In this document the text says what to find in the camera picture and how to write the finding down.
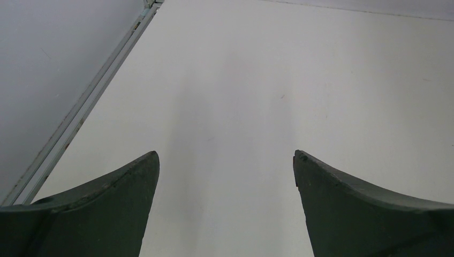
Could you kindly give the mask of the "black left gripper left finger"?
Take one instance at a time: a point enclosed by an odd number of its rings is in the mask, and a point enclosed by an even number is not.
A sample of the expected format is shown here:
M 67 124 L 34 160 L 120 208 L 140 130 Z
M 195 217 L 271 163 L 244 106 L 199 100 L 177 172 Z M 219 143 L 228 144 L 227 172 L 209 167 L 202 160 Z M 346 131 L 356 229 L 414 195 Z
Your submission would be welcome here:
M 1 256 L 138 256 L 160 161 L 151 151 L 70 190 L 1 208 Z

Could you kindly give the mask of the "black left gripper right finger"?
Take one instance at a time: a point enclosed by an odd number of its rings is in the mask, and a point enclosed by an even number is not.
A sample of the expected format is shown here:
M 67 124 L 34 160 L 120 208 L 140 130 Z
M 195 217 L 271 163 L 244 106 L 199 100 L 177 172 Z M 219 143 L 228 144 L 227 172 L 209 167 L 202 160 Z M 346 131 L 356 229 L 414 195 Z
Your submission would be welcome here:
M 349 175 L 296 150 L 293 171 L 315 256 L 453 256 L 453 205 Z

